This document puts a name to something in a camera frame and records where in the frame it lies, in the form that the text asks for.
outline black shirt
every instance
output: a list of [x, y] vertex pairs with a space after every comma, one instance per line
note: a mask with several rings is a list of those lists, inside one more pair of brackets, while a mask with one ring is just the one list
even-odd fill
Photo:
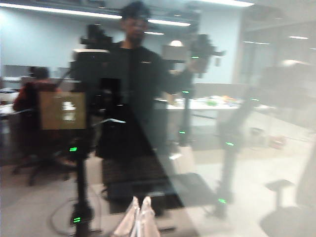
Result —
[[189, 87], [192, 73], [185, 70], [171, 75], [162, 58], [144, 48], [121, 48], [116, 43], [111, 50], [108, 77], [121, 80], [123, 103], [129, 104], [137, 117], [152, 110], [159, 92], [176, 93]]

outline ceiling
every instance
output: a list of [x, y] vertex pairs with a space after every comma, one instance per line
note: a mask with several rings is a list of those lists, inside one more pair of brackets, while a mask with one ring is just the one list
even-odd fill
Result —
[[[132, 1], [134, 0], [2, 0], [1, 2], [119, 14], [120, 9]], [[316, 21], [316, 0], [243, 1], [255, 3], [244, 9], [245, 28], [248, 31]], [[189, 22], [193, 25], [193, 30], [199, 23], [199, 11], [205, 4], [196, 0], [143, 0], [143, 2], [150, 6], [153, 18]], [[226, 7], [207, 4], [214, 7]]]

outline man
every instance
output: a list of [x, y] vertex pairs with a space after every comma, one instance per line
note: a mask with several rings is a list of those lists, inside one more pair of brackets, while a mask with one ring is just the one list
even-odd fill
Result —
[[15, 111], [20, 111], [24, 109], [29, 109], [35, 106], [36, 98], [29, 98], [33, 95], [31, 93], [32, 89], [40, 87], [46, 91], [61, 91], [59, 88], [54, 88], [54, 85], [49, 81], [49, 71], [45, 67], [38, 67], [34, 69], [34, 77], [36, 80], [34, 82], [27, 83], [24, 87], [20, 89], [18, 97], [14, 101], [13, 109]]
[[124, 7], [121, 15], [125, 40], [111, 49], [107, 77], [120, 79], [122, 102], [128, 109], [120, 108], [114, 117], [127, 123], [105, 125], [97, 154], [104, 158], [130, 159], [150, 153], [150, 148], [144, 145], [146, 138], [139, 130], [151, 128], [154, 97], [160, 91], [176, 93], [187, 89], [193, 73], [203, 72], [206, 61], [189, 63], [182, 73], [171, 75], [161, 57], [142, 46], [151, 16], [149, 9], [141, 1], [135, 1]]

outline floor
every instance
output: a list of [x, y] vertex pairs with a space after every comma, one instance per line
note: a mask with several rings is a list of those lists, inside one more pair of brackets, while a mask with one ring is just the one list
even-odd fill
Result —
[[[232, 190], [234, 199], [227, 205], [227, 218], [220, 219], [212, 214], [214, 206], [189, 206], [186, 197], [179, 197], [186, 208], [169, 210], [157, 218], [158, 227], [176, 227], [172, 233], [162, 236], [170, 237], [312, 237], [316, 231], [309, 225], [309, 234], [302, 234], [303, 227], [290, 223], [301, 223], [302, 215], [291, 212], [287, 222], [278, 219], [276, 212], [276, 194], [266, 188], [266, 184], [277, 180], [288, 180], [293, 185], [284, 188], [281, 207], [278, 211], [295, 208], [305, 210], [296, 202], [298, 185], [311, 158], [314, 147], [314, 135], [307, 129], [294, 126], [279, 120], [267, 120], [267, 117], [253, 114], [247, 122], [249, 127], [262, 127], [270, 135], [283, 135], [286, 144], [281, 150], [269, 146], [254, 145], [252, 138], [245, 136], [245, 146], [237, 157], [233, 169]], [[193, 150], [193, 161], [190, 163], [195, 173], [207, 183], [211, 190], [219, 186], [222, 173], [224, 151], [220, 148]], [[102, 189], [100, 159], [88, 160], [89, 201], [96, 210], [93, 228], [101, 228], [103, 236], [111, 232], [123, 217], [123, 213], [109, 213], [109, 204], [99, 196]], [[56, 173], [43, 174], [35, 186], [26, 185], [28, 169], [21, 174], [11, 175], [12, 166], [1, 168], [1, 234], [4, 237], [57, 237], [55, 229], [63, 233], [73, 233], [69, 226], [72, 205], [76, 196], [75, 178], [63, 181]], [[313, 187], [313, 176], [307, 179]], [[315, 213], [313, 206], [308, 207], [309, 216]]]

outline green led light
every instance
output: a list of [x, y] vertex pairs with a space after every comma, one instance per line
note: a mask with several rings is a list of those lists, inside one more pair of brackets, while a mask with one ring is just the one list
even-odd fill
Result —
[[75, 151], [77, 151], [77, 147], [71, 147], [71, 148], [69, 149], [69, 151], [70, 151], [70, 152], [75, 152]]
[[226, 204], [226, 200], [225, 200], [225, 199], [218, 199], [218, 201], [219, 201], [220, 203]]
[[78, 217], [78, 218], [74, 218], [74, 223], [78, 223], [81, 221], [81, 217]]

